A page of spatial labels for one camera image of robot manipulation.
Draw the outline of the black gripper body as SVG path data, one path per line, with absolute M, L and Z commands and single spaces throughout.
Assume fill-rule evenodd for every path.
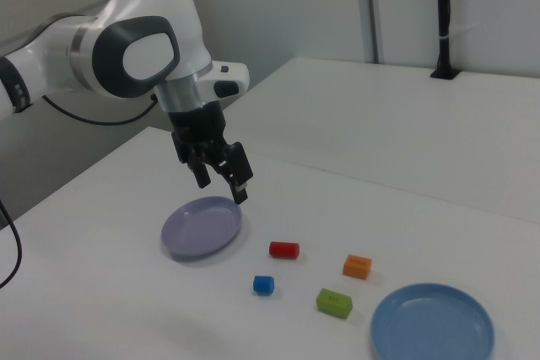
M 170 112 L 173 126 L 173 143 L 179 160 L 183 164 L 222 164 L 224 150 L 225 118 L 218 101 L 210 102 L 195 110 Z

